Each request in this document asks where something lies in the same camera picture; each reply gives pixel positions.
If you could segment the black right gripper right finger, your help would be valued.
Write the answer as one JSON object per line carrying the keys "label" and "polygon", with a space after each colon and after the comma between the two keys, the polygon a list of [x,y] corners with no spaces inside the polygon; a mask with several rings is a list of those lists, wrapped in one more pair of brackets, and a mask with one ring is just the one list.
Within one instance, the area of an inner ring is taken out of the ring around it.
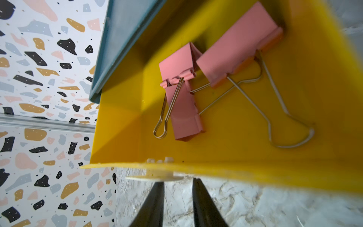
{"label": "black right gripper right finger", "polygon": [[193,179],[192,199],[196,227],[228,227],[207,188],[199,178]]}

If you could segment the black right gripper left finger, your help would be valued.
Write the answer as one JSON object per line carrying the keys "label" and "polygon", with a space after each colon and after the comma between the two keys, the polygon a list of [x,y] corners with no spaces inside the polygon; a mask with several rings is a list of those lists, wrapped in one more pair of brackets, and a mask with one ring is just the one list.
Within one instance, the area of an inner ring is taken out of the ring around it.
{"label": "black right gripper left finger", "polygon": [[153,185],[130,227],[162,227],[164,219],[164,182]]}

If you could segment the pink binder clip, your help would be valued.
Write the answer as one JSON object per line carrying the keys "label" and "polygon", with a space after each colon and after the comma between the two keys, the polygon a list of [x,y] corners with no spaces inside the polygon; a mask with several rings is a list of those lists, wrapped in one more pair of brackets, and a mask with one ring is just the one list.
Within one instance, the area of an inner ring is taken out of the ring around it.
{"label": "pink binder clip", "polygon": [[277,148],[296,148],[309,142],[314,136],[315,130],[308,123],[290,114],[262,57],[263,52],[271,49],[283,37],[283,28],[277,25],[263,4],[257,1],[197,60],[197,65],[209,82],[192,92],[196,93],[207,87],[215,89],[228,80],[256,107],[257,105],[241,89],[240,84],[231,77],[256,61],[260,66],[260,73],[266,73],[284,113],[309,129],[308,135],[296,144],[276,144],[272,138],[270,120],[259,107],[256,107],[268,124],[268,139]]}
{"label": "pink binder clip", "polygon": [[153,130],[155,138],[163,139],[167,135],[169,120],[177,141],[189,141],[204,132],[190,85],[190,80],[196,77],[196,61],[201,56],[202,52],[189,42],[159,63],[160,86],[165,90],[165,97]]}

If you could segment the yellow top drawer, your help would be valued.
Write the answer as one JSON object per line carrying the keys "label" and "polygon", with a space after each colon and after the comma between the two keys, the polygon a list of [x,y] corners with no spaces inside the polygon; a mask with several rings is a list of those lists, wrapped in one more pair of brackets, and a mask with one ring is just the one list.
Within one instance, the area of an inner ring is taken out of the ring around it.
{"label": "yellow top drawer", "polygon": [[253,1],[167,1],[104,85],[87,168],[129,167],[363,192],[363,66],[328,1],[263,1],[284,37],[268,72],[195,95],[204,132],[156,139],[159,63],[210,48]]}

